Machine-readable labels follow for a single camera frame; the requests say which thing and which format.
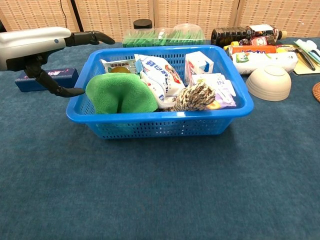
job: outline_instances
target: blue box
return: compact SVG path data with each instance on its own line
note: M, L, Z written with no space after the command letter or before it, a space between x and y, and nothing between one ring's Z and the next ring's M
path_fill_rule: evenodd
M61 87L73 88L77 82L79 74L75 68L61 68L45 70ZM33 92L47 90L34 78L28 78L23 72L14 81L21 92Z

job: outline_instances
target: green cloth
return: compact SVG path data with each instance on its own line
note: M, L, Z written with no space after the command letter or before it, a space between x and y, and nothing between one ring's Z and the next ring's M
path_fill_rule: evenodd
M96 75L85 92L97 114L147 113L158 108L148 86L133 73Z

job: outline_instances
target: dark bottle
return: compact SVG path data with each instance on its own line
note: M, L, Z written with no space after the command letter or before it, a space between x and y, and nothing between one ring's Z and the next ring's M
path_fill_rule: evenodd
M246 27L215 28L211 34L211 44L219 47L230 45L231 42L257 37L272 37L274 42L287 37L287 31L279 31L268 24L249 25Z

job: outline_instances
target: snack bag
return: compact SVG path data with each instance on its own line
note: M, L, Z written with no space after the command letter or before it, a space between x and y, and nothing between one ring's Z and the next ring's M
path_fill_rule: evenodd
M206 106L208 110L223 109L226 107L236 107L236 102L233 97L236 92L230 80L226 80L221 73L198 74L193 75L194 84L205 82L208 86L214 89L215 100L213 103Z
M105 61L100 59L105 73L126 73L126 74L136 74L136 60L119 60L119 61Z
M148 85L160 109L175 105L176 97L185 88L176 70L162 57L134 55L136 71Z

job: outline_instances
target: blue plastic basket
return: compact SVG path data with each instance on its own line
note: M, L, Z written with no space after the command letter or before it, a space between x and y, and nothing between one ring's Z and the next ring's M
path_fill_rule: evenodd
M105 73L100 59L106 61L133 59L134 54L165 58L175 68L181 79L184 79L185 54L196 51L201 51L214 61L214 73L222 73L226 79L231 80L236 92L234 98L236 108L185 112L95 114L95 107L87 95L83 94L70 99L66 114L73 122L88 125L97 136L103 139L221 134L234 118L250 114L254 104L232 61L217 46L132 47L98 50L89 56L75 87L85 89L93 76Z

